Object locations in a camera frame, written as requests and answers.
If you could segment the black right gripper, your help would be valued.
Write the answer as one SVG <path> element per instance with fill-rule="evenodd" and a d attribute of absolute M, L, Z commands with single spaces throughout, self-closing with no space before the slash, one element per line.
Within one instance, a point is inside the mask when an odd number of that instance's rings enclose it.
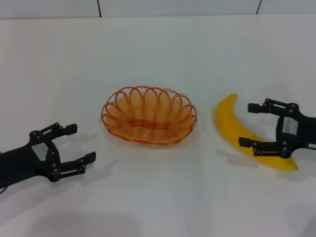
<path fill-rule="evenodd" d="M 248 112 L 279 116 L 275 142 L 239 137 L 239 145 L 252 148 L 255 157 L 289 158 L 297 149 L 316 149 L 316 119 L 303 115 L 298 104 L 286 104 L 266 98 L 262 105 L 249 103 Z"/>

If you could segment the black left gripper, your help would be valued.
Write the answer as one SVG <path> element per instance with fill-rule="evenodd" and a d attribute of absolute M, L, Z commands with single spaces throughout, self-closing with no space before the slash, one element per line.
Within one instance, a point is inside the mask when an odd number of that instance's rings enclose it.
<path fill-rule="evenodd" d="M 73 123 L 65 127 L 58 122 L 40 131 L 30 133 L 29 142 L 17 149 L 0 155 L 0 187 L 7 188 L 35 176 L 46 177 L 51 182 L 85 173 L 86 167 L 96 160 L 96 152 L 91 152 L 73 161 L 61 163 L 59 152 L 52 140 L 77 133 Z M 40 160 L 33 150 L 38 144 L 47 146 L 45 160 Z"/>

